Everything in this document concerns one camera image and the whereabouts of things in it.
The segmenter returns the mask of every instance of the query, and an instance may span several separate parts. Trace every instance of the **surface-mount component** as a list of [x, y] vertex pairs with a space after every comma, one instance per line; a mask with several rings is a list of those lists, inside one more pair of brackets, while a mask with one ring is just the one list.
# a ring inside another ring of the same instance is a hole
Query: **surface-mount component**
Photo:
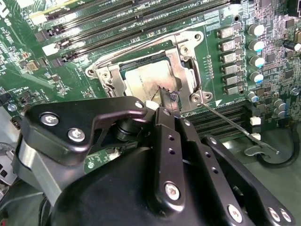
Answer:
[[275, 108], [274, 114], [279, 117], [280, 119], [285, 118], [286, 112], [285, 111], [280, 111], [278, 108]]
[[27, 67], [27, 69], [30, 70], [30, 71], [36, 71], [36, 70], [39, 69], [39, 65], [38, 65], [38, 63], [35, 62], [35, 61], [30, 61], [30, 62], [28, 62], [28, 63], [26, 64], [26, 67]]
[[258, 72], [253, 72], [249, 78], [254, 82], [261, 82], [263, 80], [263, 75]]
[[255, 95], [255, 93], [254, 92], [249, 92], [248, 93], [248, 99], [252, 102], [252, 103], [254, 103], [254, 102], [256, 102], [256, 101], [258, 101], [258, 96], [256, 96]]
[[237, 65], [235, 63], [230, 63], [222, 66], [222, 71], [225, 74], [233, 74], [237, 72]]
[[230, 53], [225, 53], [221, 55], [221, 59], [223, 63], [230, 63], [236, 61], [236, 53], [235, 52], [230, 52]]
[[276, 100], [274, 102], [274, 106], [278, 108], [280, 111], [284, 111], [286, 109], [286, 103], [284, 103], [282, 99]]
[[250, 41], [249, 43], [249, 49], [254, 50], [256, 52], [262, 51], [264, 48], [264, 42], [263, 41], [258, 41], [257, 39], [254, 39]]
[[262, 24], [252, 24], [248, 28], [250, 35], [262, 36], [265, 31], [265, 27]]
[[227, 86], [238, 83], [238, 76], [235, 74], [224, 75], [222, 79]]
[[221, 44], [221, 50], [223, 52], [233, 50], [233, 49], [235, 49], [235, 41], [234, 40], [226, 41]]
[[250, 64], [256, 67], [262, 67], [265, 63], [265, 60], [262, 57], [254, 55], [250, 58]]
[[285, 40], [283, 42], [283, 47], [293, 51], [299, 51], [301, 49], [301, 44], [291, 40]]
[[289, 79], [293, 76], [293, 70], [289, 70], [285, 72], [285, 78]]
[[275, 53], [267, 55], [267, 62], [273, 62], [275, 60]]
[[237, 93], [239, 93], [238, 86], [236, 86], [236, 85], [227, 86], [227, 87], [225, 87], [225, 92], [226, 92], [228, 95], [234, 95], [234, 94], [237, 94]]
[[221, 39], [225, 39], [225, 38], [233, 36], [233, 34], [234, 34], [233, 26], [220, 29], [218, 34]]

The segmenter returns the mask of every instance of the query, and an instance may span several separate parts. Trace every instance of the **capacitor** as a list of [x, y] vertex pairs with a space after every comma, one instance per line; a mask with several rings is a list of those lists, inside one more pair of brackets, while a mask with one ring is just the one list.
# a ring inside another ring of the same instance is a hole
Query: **capacitor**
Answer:
[[286, 103], [282, 101], [282, 99], [278, 99], [274, 102], [274, 106], [278, 108], [280, 111], [284, 111], [286, 109]]
[[279, 118], [285, 118], [285, 111], [280, 111], [278, 108], [275, 108], [274, 114], [277, 115]]
[[291, 40], [285, 40], [283, 42], [283, 47], [293, 51], [299, 51], [301, 49], [301, 44]]
[[257, 39], [252, 40], [249, 43], [249, 49], [254, 50], [256, 52], [262, 51], [264, 48], [264, 42], [263, 41], [258, 41]]
[[265, 63], [265, 60], [257, 55], [254, 55], [250, 58], [250, 64], [256, 67], [261, 67]]
[[256, 101], [258, 101], [258, 96], [255, 95], [254, 92], [249, 92], [248, 93], [248, 99], [252, 102], [255, 103]]
[[252, 24], [248, 29], [249, 35], [262, 36], [264, 33], [264, 26], [262, 24]]
[[249, 78], [254, 82], [261, 82], [263, 80], [263, 75], [258, 72], [253, 72]]

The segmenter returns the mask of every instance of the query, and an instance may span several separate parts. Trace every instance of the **chip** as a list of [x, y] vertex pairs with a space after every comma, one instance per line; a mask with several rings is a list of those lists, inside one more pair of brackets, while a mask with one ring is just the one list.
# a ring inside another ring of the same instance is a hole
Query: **chip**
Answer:
[[295, 20], [294, 19], [290, 19], [290, 20], [287, 20], [285, 22], [285, 27], [286, 28], [293, 27], [294, 25], [295, 25]]
[[235, 37], [233, 40], [235, 41], [235, 43], [240, 43], [241, 42], [241, 36]]
[[226, 52], [235, 48], [235, 41], [227, 41], [222, 44], [222, 51]]
[[236, 31], [236, 30], [240, 30], [241, 29], [241, 24], [240, 23], [237, 23], [237, 24], [234, 24], [233, 25], [233, 30]]
[[235, 50], [235, 53], [236, 53], [236, 55], [243, 54], [243, 50], [241, 48], [237, 49], [237, 50]]
[[286, 56], [286, 58], [288, 58], [288, 59], [292, 59], [292, 57], [293, 57], [293, 52], [285, 52], [285, 56]]
[[237, 72], [237, 65], [236, 64], [229, 64], [229, 65], [223, 65], [223, 72], [225, 74], [234, 74]]
[[269, 105], [270, 103], [272, 103], [272, 98], [271, 97], [268, 97], [268, 98], [265, 98], [265, 104], [266, 105]]
[[256, 90], [256, 95], [261, 97], [264, 95], [264, 88], [260, 88]]
[[275, 54], [272, 53], [267, 56], [267, 62], [273, 62], [275, 60]]
[[37, 62], [31, 61], [26, 64], [26, 68], [33, 72], [39, 69], [39, 65], [37, 64]]
[[222, 56], [222, 61], [224, 63], [230, 63], [236, 61], [236, 53], [230, 53]]
[[227, 27], [219, 31], [220, 38], [224, 39], [233, 35], [233, 27]]
[[261, 0], [260, 1], [260, 7], [264, 8], [267, 7], [268, 5], [270, 5], [272, 3], [272, 0]]
[[287, 71], [285, 72], [285, 78], [286, 79], [289, 79], [293, 76], [293, 70], [290, 70], [290, 71]]
[[230, 87], [230, 88], [225, 88], [225, 91], [228, 95], [237, 94], [238, 93], [238, 87], [234, 86], [234, 87]]
[[270, 92], [271, 90], [272, 90], [272, 87], [271, 87], [271, 86], [268, 86], [268, 87], [264, 88], [264, 91], [265, 91], [265, 92]]
[[226, 85], [232, 85], [238, 83], [238, 77], [237, 75], [229, 74], [223, 76], [223, 81]]

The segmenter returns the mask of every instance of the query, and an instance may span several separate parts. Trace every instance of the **black plastic bracket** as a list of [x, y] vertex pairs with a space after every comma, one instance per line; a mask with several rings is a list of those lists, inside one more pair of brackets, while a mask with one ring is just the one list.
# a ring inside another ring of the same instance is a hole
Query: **black plastic bracket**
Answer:
[[[40, 117], [47, 113], [55, 115], [59, 123], [55, 126], [43, 124]], [[94, 145], [95, 130], [102, 130], [100, 137], [103, 139], [116, 121], [140, 119], [146, 113], [147, 107], [135, 97], [36, 105], [26, 112], [21, 133], [31, 148], [60, 164], [74, 166], [84, 161]], [[67, 134], [71, 128], [82, 130], [85, 139], [81, 142], [69, 139]]]
[[229, 184], [235, 185], [244, 196], [246, 211], [256, 225], [295, 225], [290, 211], [215, 137], [205, 136], [202, 142], [211, 147], [223, 165]]
[[169, 218], [185, 207], [185, 181], [181, 137], [175, 131], [174, 115], [160, 107], [155, 117], [154, 182], [148, 203], [157, 215]]

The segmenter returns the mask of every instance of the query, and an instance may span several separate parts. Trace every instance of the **green circuit board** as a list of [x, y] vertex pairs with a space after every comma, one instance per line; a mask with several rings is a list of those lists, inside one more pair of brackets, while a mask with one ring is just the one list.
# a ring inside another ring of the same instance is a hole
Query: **green circuit board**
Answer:
[[[13, 118], [22, 119], [32, 105], [107, 97], [99, 79], [85, 72], [91, 64], [109, 53], [187, 28], [204, 35], [195, 56], [201, 87], [213, 94], [209, 106], [222, 109], [241, 103], [252, 91], [258, 96], [262, 131], [277, 127], [274, 102], [278, 99], [286, 103], [285, 117], [299, 120], [300, 54], [285, 48], [283, 42], [301, 41], [297, 35], [301, 20], [287, 14], [287, 4], [277, 0], [239, 4], [228, 0], [0, 0], [0, 96], [9, 95], [0, 104]], [[260, 37], [248, 33], [254, 23], [264, 26]], [[221, 37], [229, 27], [234, 27], [233, 33]], [[248, 47], [255, 38], [265, 44], [261, 51]], [[238, 52], [230, 64], [239, 73], [237, 89], [226, 91], [221, 57], [228, 51], [221, 46], [234, 39]], [[169, 47], [170, 42], [160, 43], [112, 63]], [[265, 59], [263, 66], [250, 64], [255, 55]], [[262, 74], [263, 81], [252, 81], [253, 72]], [[204, 111], [200, 107], [183, 116], [198, 118]], [[109, 161], [105, 152], [99, 156], [87, 164]]]

